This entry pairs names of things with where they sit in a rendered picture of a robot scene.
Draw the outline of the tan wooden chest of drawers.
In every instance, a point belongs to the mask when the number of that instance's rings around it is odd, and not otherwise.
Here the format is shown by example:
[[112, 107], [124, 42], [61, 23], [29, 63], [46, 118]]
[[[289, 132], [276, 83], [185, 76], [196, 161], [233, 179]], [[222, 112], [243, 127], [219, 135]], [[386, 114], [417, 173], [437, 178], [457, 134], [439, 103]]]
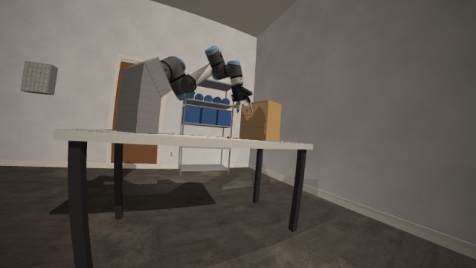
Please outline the tan wooden chest of drawers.
[[280, 140], [280, 117], [281, 117], [281, 104], [275, 103], [271, 100], [262, 100], [253, 102], [265, 102], [268, 101], [268, 108], [267, 113], [262, 114], [254, 114], [253, 109], [253, 118], [254, 115], [266, 115], [267, 114], [267, 121], [266, 127], [256, 127], [256, 128], [266, 128], [266, 139], [261, 141], [279, 141]]

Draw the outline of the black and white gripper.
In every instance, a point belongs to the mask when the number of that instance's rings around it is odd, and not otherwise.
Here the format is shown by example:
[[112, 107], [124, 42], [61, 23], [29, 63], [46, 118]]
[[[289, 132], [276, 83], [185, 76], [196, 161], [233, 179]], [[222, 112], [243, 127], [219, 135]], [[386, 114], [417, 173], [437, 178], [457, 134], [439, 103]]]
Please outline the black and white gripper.
[[[240, 104], [241, 104], [241, 101], [244, 101], [244, 106], [248, 106], [250, 107], [250, 110], [253, 112], [253, 109], [252, 109], [252, 106], [251, 106], [251, 101], [250, 101], [250, 98], [249, 96], [247, 96], [247, 94], [241, 90], [241, 86], [243, 86], [243, 84], [237, 84], [237, 85], [234, 85], [231, 87], [232, 89], [232, 100], [233, 102], [237, 102], [235, 105], [234, 105], [234, 108], [237, 108], [237, 113], [239, 111], [239, 108], [240, 108]], [[236, 87], [236, 88], [235, 88]]]

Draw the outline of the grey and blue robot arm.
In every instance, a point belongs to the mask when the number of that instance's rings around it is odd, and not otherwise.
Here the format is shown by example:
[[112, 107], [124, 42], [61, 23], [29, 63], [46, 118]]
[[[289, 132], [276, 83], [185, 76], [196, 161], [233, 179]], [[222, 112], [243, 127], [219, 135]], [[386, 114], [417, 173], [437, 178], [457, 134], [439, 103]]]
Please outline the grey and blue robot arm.
[[178, 56], [171, 56], [160, 60], [172, 90], [180, 101], [194, 96], [196, 87], [211, 75], [214, 80], [230, 77], [231, 85], [244, 83], [241, 65], [238, 60], [229, 61], [226, 65], [219, 47], [215, 45], [205, 50], [205, 54], [209, 64], [191, 75], [184, 73], [186, 69], [185, 63]]

